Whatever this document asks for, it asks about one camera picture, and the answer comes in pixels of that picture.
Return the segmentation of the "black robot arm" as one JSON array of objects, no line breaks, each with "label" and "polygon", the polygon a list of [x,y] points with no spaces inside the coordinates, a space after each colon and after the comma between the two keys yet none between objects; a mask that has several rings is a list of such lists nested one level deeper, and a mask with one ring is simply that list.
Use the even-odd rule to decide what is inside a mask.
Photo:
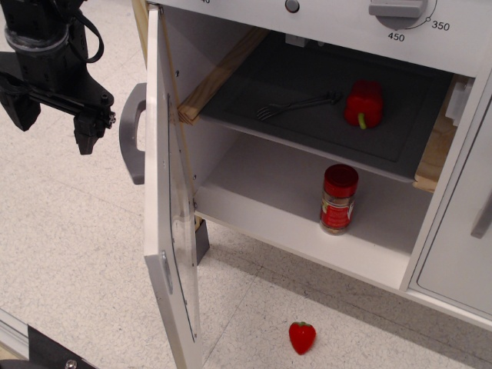
[{"label": "black robot arm", "polygon": [[27,131],[41,106],[74,118],[81,155],[89,155],[115,122],[112,94],[88,72],[104,53],[90,55],[86,32],[101,34],[82,13],[80,1],[3,1],[5,38],[1,53],[1,104],[13,123]]}]

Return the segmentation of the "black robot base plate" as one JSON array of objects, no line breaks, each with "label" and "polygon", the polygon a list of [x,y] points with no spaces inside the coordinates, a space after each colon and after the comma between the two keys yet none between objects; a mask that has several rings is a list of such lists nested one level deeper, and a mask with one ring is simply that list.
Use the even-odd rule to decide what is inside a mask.
[{"label": "black robot base plate", "polygon": [[28,340],[28,360],[4,359],[1,360],[1,369],[97,368],[31,326],[28,326]]}]

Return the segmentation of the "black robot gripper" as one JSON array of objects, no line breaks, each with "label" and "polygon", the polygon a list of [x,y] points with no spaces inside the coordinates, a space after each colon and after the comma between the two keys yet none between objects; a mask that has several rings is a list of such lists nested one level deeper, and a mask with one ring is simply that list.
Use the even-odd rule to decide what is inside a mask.
[{"label": "black robot gripper", "polygon": [[90,155],[115,122],[112,95],[88,73],[88,45],[83,24],[64,25],[47,38],[9,28],[13,52],[1,53],[1,104],[13,123],[27,131],[41,104],[74,115],[74,134],[81,155]]}]

